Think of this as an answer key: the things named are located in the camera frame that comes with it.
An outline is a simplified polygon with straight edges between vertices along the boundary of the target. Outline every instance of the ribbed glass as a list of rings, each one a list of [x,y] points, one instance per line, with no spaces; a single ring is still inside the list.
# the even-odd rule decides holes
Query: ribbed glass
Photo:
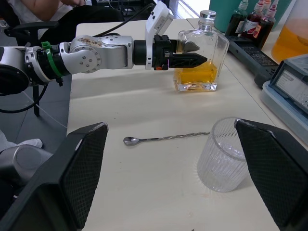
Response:
[[[202,183],[217,192],[235,189],[248,174],[240,139],[234,127],[237,118],[217,121],[197,164]]]

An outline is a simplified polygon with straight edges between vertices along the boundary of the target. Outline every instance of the white table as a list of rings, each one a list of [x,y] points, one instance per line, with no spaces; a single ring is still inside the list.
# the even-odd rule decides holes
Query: white table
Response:
[[[269,34],[269,37],[264,44],[262,51],[268,55],[271,59],[273,59],[271,55],[271,49],[274,46],[280,31],[294,5],[295,1],[292,1],[288,9],[286,10],[284,16],[281,18],[279,24],[276,28]],[[189,23],[194,27],[198,28],[199,19],[187,19]],[[297,136],[294,132],[292,132],[260,99],[261,89],[255,84],[252,72],[250,72],[238,59],[236,59],[231,53],[227,53],[225,61],[225,66],[231,71],[234,77],[241,83],[241,85],[246,89],[248,94],[255,100],[255,102],[259,105],[259,107],[266,113],[272,123],[284,130],[287,130],[296,138],[296,140],[301,143],[308,150],[308,146]]]
[[[77,35],[94,35],[117,23],[82,24]],[[143,39],[145,22],[116,30]],[[176,39],[192,26],[174,20]],[[109,125],[98,189],[85,231],[277,231],[251,179],[233,192],[204,186],[196,163],[207,137],[144,143],[128,148],[125,136],[161,137],[210,131],[220,118],[238,116],[273,124],[224,65],[219,90],[179,94],[173,71],[101,70],[73,76],[68,132],[105,121]]]

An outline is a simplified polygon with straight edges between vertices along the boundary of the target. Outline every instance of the bottle label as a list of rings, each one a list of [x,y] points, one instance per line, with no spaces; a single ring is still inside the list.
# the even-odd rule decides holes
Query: bottle label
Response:
[[[243,32],[247,32],[247,34],[252,35],[258,24],[259,22],[252,22],[252,21],[246,20],[244,24]]]
[[[243,28],[243,24],[245,21],[240,21],[239,25],[236,28],[235,33],[241,33],[242,32],[242,28]]]
[[[257,38],[259,33],[260,33],[260,30],[261,30],[261,26],[260,25],[257,25],[255,31],[254,31],[254,38]]]

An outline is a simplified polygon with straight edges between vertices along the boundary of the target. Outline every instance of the glass bottle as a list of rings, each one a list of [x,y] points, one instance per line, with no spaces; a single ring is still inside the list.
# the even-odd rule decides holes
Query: glass bottle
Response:
[[[201,11],[199,28],[179,33],[178,53],[194,52],[207,58],[200,66],[175,70],[174,83],[180,92],[216,90],[229,41],[223,34],[213,30],[215,17],[215,11]]]
[[[254,11],[247,16],[241,36],[248,39],[253,39],[254,31],[259,24],[261,18],[263,17],[263,3],[263,0],[259,0],[259,2],[257,2],[254,7]]]
[[[274,18],[277,12],[277,4],[279,0],[275,0],[272,6],[267,10],[266,15],[260,20],[254,31],[253,42],[256,47],[262,49],[266,39],[268,38],[271,29],[276,20]]]
[[[247,17],[247,7],[248,0],[242,0],[238,9],[231,16],[225,35],[238,36],[242,32],[243,24]]]

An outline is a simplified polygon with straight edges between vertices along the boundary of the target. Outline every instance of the twisted spoon handle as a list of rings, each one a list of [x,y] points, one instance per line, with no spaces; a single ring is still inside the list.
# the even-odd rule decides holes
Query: twisted spoon handle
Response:
[[[189,133],[186,135],[177,135],[177,136],[165,136],[162,138],[155,138],[156,141],[163,141],[163,140],[172,140],[175,138],[185,138],[185,137],[193,137],[193,136],[205,136],[209,135],[209,132],[199,132],[199,133]]]

